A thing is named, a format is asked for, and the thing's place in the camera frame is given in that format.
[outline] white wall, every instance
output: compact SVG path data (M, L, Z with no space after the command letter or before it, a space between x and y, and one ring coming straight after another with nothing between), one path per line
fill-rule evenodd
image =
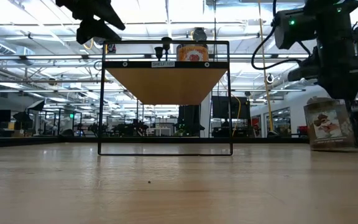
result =
M290 108L291 116L291 132L296 134L298 126L306 125L305 112L303 107L306 106L306 102L314 96L317 97L329 97L328 93L320 86L306 86L304 92L292 92L285 96L282 101L271 102L272 111ZM267 105L255 106L251 108L251 116L261 115L262 119L260 125L262 126L262 137L266 137L266 119L265 114L269 112Z

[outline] wooden table surface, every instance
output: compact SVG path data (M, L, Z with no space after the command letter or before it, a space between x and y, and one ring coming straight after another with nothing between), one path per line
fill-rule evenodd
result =
M227 150L226 144L104 147ZM99 157L96 144L5 147L0 223L355 224L358 152L236 144L232 157Z

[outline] ceiling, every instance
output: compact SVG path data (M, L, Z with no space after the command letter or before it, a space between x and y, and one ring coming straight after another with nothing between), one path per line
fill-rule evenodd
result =
M261 88L264 85L263 71L254 70L249 63L249 55L260 44L258 0L220 0L217 1L216 13L214 13L212 0L113 0L112 6L126 24L126 29L120 31L111 26L124 40L160 40L170 36L175 40L191 40L188 34L195 27L203 27L208 40L214 39L216 26L217 40L230 41L231 55L245 55L242 59L231 63L231 75L233 88ZM277 10L294 9L303 6L303 0L278 0ZM272 0L261 0L260 17L263 20L262 33L265 37L271 30ZM358 22L358 9L351 14L352 23ZM71 18L71 12L65 7L59 8L55 0L0 0L0 42L12 48L26 47L34 55L49 55L49 60L34 60L31 65L17 63L15 60L0 59L0 69L7 74L0 76L0 80L20 80L31 76L31 80L86 80L88 83L80 83L78 89L97 90L100 83L100 71L97 69L98 60L65 60L51 59L57 55L94 55L100 54L101 49L91 45L89 41L85 46L76 42L76 30L80 21ZM310 50L315 41L304 43ZM155 45L117 45L117 54L124 55L122 60L132 58L127 54L144 55L153 54ZM170 52L175 54L175 47ZM274 38L265 44L267 55L278 54L278 57L307 57L305 51L294 45L290 50L278 50ZM226 54L226 47L218 47L218 54ZM278 59L267 58L267 65ZM280 88L291 84L285 79L286 73L296 65L284 63L267 70L276 77L275 86ZM110 90L120 90L124 87L112 76L108 75L111 83L106 84ZM23 88L43 90L64 90L70 88L59 84L50 86L47 83L36 85L22 85ZM0 85L0 89L9 89ZM284 97L287 93L277 93ZM70 101L84 101L74 96ZM108 93L106 100L111 103L135 103L135 99L128 93Z

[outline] desk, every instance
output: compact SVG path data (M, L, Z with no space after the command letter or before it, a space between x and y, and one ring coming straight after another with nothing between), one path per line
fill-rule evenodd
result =
M171 136L171 129L170 128L147 128L146 135L149 136L149 134L152 133L152 131L156 131L156 130L160 130L159 135L157 135L157 132L156 132L157 136L161 136L161 130L169 130L169 136Z

